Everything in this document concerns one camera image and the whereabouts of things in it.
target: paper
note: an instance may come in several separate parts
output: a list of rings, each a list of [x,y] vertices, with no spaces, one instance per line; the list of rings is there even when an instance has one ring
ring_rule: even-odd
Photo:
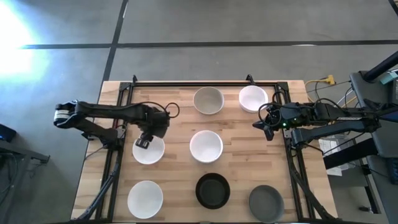
[[[321,147],[321,150],[323,151],[323,153],[329,151],[330,149],[334,148],[337,146],[337,142],[335,141],[329,141],[329,140],[324,140],[324,139],[319,139],[319,145]],[[338,152],[339,147],[326,153],[325,155],[323,155],[323,157],[328,156],[330,154],[333,154],[335,152]],[[341,168],[340,167],[334,167],[331,169],[326,170],[326,173],[328,175],[337,175],[337,176],[342,176],[343,174],[341,173]]]

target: yellow cable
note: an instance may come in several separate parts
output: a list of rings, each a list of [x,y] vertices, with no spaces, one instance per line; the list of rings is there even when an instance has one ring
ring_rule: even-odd
[[[305,83],[305,85],[304,85],[305,89],[307,89],[307,85],[309,83],[314,83],[314,82],[325,82],[325,83],[328,83],[329,85],[336,85],[335,78],[333,77],[333,75],[328,75],[326,78],[321,79],[321,80],[310,80],[310,81],[307,81]],[[308,94],[307,94],[307,97],[308,97],[308,100],[313,103],[313,100],[310,98],[310,96]]]
[[[349,103],[351,103],[352,101],[354,101],[356,99],[356,96],[354,96],[354,98],[350,99],[347,101],[347,105],[349,105]]]

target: bowl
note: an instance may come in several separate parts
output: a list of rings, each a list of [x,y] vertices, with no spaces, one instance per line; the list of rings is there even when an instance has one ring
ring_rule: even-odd
[[[219,174],[205,174],[197,183],[195,193],[205,208],[217,209],[224,206],[231,194],[228,181]]]
[[[156,215],[162,204],[162,189],[150,180],[137,183],[132,187],[127,197],[127,206],[131,214],[141,219]]]
[[[214,87],[203,87],[193,96],[193,105],[203,114],[215,114],[223,108],[224,96]]]
[[[249,85],[239,92],[239,105],[247,112],[258,112],[260,106],[264,103],[268,103],[267,93],[258,86]]]
[[[275,188],[260,185],[250,193],[249,208],[260,222],[275,223],[284,214],[284,200]]]
[[[199,162],[216,161],[223,152],[223,140],[213,131],[199,131],[191,138],[189,149],[192,156]]]
[[[132,155],[137,162],[148,165],[154,164],[162,158],[165,149],[163,139],[154,136],[147,149],[136,146],[136,141],[132,145]]]

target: black bowl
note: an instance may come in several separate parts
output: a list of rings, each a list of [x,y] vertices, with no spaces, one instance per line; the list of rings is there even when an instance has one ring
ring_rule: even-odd
[[[199,203],[205,208],[217,209],[227,203],[231,190],[222,175],[211,173],[199,179],[195,193]]]

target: gray bowl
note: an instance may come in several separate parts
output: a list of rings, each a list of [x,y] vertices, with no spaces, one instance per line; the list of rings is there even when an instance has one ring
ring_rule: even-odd
[[[275,188],[260,185],[250,193],[249,207],[260,222],[274,223],[284,214],[284,199]]]

